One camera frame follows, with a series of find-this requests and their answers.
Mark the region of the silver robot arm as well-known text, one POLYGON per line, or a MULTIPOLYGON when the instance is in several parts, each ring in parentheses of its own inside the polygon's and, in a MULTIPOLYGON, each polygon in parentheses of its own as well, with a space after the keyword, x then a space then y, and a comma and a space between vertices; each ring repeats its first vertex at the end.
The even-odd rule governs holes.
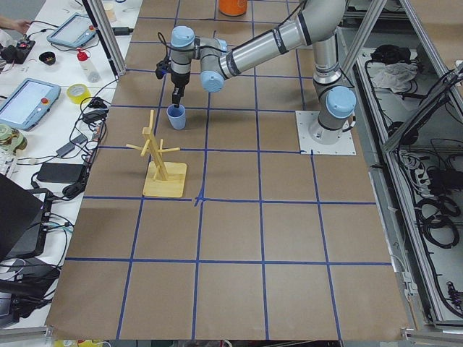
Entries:
POLYGON ((339 85, 342 76, 336 43, 336 29, 345 12, 344 1, 302 1, 293 20, 228 50, 224 40, 200 37, 192 28, 176 26, 171 32, 169 72, 174 90, 171 105, 181 110, 184 89, 190 81, 191 63, 200 62, 203 89, 217 93, 226 80, 290 51, 310 46, 314 53, 313 84, 319 100, 339 85))

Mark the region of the person hand at desk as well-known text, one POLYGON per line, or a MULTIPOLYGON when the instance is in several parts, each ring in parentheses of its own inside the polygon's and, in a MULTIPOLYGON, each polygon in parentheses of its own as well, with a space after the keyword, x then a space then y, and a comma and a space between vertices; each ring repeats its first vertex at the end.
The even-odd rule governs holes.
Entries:
POLYGON ((1 29, 15 30, 21 34, 26 34, 32 22, 25 19, 11 19, 5 16, 0 16, 1 29))

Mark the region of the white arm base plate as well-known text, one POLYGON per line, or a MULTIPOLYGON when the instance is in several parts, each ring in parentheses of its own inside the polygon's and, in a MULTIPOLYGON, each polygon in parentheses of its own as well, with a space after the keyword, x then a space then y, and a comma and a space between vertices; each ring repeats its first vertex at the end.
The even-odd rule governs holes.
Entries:
POLYGON ((324 129, 318 123, 319 111, 296 111, 300 152, 306 155, 356 155, 354 140, 345 121, 338 130, 324 129))

